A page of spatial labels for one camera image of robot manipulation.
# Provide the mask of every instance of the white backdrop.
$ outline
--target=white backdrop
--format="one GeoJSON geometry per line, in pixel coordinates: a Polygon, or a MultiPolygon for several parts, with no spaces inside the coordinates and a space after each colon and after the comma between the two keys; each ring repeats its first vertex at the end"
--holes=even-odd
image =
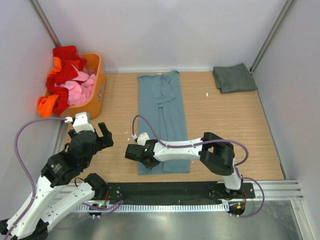
{"type": "Polygon", "coordinates": [[[285,173],[297,179],[320,239],[320,1],[296,1],[255,71],[285,173]]]}
{"type": "MultiPolygon", "coordinates": [[[[31,185],[14,152],[19,128],[38,118],[37,99],[45,93],[54,47],[29,1],[0,1],[0,220],[11,217],[31,193],[31,185]]],[[[57,122],[29,126],[18,142],[34,179],[52,154],[57,122]]]]}
{"type": "Polygon", "coordinates": [[[63,45],[107,72],[251,67],[285,0],[39,0],[63,45]]]}

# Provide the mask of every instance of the laundry basket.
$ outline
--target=laundry basket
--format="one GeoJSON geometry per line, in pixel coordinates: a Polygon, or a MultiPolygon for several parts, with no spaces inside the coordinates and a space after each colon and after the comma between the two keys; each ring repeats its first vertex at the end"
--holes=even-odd
{"type": "MultiPolygon", "coordinates": [[[[78,106],[69,106],[60,115],[61,117],[74,117],[81,112],[87,112],[90,114],[91,119],[97,118],[101,113],[102,103],[105,94],[106,87],[106,74],[102,65],[102,60],[97,53],[83,53],[82,58],[86,59],[85,67],[89,70],[96,71],[96,79],[92,96],[89,101],[78,106]]],[[[45,96],[49,96],[50,92],[46,89],[45,96]]]]}

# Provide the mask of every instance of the wooden tabletop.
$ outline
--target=wooden tabletop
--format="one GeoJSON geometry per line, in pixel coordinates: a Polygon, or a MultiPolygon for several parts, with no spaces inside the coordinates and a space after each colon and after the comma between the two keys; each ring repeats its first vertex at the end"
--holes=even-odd
{"type": "MultiPolygon", "coordinates": [[[[138,163],[125,158],[127,145],[135,143],[131,139],[131,125],[138,114],[137,76],[138,73],[107,74],[101,115],[91,123],[98,128],[99,122],[105,122],[112,132],[114,146],[98,152],[79,177],[97,173],[106,182],[114,183],[222,180],[199,161],[191,162],[190,173],[138,175],[138,163]]],[[[239,167],[243,176],[256,180],[284,179],[256,91],[221,94],[212,72],[181,72],[180,82],[189,139],[212,132],[239,141],[249,150],[249,159],[239,167]]],[[[241,161],[244,151],[237,145],[234,150],[237,162],[241,161]]]]}

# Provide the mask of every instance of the pile of clothes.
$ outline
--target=pile of clothes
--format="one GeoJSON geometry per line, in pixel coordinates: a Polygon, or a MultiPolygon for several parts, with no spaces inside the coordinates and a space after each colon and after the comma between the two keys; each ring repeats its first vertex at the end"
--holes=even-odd
{"type": "Polygon", "coordinates": [[[43,117],[53,113],[60,116],[69,106],[86,103],[92,96],[96,72],[85,67],[87,60],[75,46],[59,46],[53,49],[53,69],[46,77],[49,96],[37,101],[37,112],[43,117]]]}

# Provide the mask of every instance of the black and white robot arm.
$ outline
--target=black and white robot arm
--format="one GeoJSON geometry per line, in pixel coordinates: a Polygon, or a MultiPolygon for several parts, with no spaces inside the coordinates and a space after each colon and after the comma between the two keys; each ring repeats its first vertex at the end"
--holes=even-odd
{"type": "Polygon", "coordinates": [[[137,144],[129,144],[125,157],[142,163],[147,169],[152,169],[161,162],[168,160],[201,161],[212,173],[223,177],[225,188],[239,190],[242,180],[238,176],[235,164],[234,146],[227,142],[204,143],[210,140],[221,140],[219,136],[205,132],[203,137],[187,141],[162,141],[150,139],[147,133],[137,138],[137,144]]]}
{"type": "Polygon", "coordinates": [[[86,112],[78,113],[75,119],[67,117],[65,122],[73,122],[73,129],[68,132],[70,143],[66,144],[63,151],[48,159],[36,183],[34,202],[20,221],[14,225],[28,207],[32,194],[13,217],[0,221],[1,234],[6,235],[13,227],[11,239],[45,239],[48,232],[77,206],[94,197],[102,199],[107,192],[106,182],[96,173],[91,173],[77,189],[55,205],[49,206],[73,178],[89,167],[93,155],[114,144],[112,133],[108,131],[105,123],[98,124],[103,134],[98,136],[86,112]]]}

